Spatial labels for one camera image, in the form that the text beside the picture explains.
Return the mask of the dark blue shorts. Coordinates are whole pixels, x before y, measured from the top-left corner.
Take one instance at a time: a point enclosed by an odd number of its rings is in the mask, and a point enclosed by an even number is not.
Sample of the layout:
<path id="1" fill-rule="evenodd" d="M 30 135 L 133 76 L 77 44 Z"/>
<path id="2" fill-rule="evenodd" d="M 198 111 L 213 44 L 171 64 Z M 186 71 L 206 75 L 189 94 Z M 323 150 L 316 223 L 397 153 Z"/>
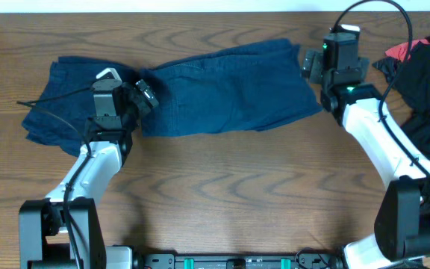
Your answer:
<path id="1" fill-rule="evenodd" d="M 265 131 L 320 112 L 298 53 L 277 39 L 141 69 L 159 101 L 142 120 L 143 135 Z"/>

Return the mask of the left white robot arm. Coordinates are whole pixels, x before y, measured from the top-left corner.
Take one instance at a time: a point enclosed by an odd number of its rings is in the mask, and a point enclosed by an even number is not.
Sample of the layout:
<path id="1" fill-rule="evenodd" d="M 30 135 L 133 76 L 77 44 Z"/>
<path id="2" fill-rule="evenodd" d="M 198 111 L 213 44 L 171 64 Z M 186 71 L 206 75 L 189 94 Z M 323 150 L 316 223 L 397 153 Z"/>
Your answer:
<path id="1" fill-rule="evenodd" d="M 114 68 L 92 83 L 96 112 L 80 133 L 80 155 L 62 182 L 19 210 L 21 268 L 143 268 L 133 247 L 104 243 L 96 206 L 124 165 L 139 121 L 159 101 L 147 82 L 123 81 Z"/>

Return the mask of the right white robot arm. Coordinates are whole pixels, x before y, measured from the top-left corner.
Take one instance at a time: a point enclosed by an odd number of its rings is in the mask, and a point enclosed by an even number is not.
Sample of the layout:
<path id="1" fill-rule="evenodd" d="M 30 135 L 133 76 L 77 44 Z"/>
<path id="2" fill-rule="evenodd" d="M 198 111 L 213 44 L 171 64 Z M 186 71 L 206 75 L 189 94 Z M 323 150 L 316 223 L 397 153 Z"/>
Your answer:
<path id="1" fill-rule="evenodd" d="M 305 54 L 302 75 L 322 90 L 320 103 L 361 145 L 386 188 L 374 233 L 347 244 L 332 268 L 421 268 L 430 256 L 430 160 L 390 115 L 369 61 L 358 55 L 360 29 L 336 25 L 322 50 Z"/>

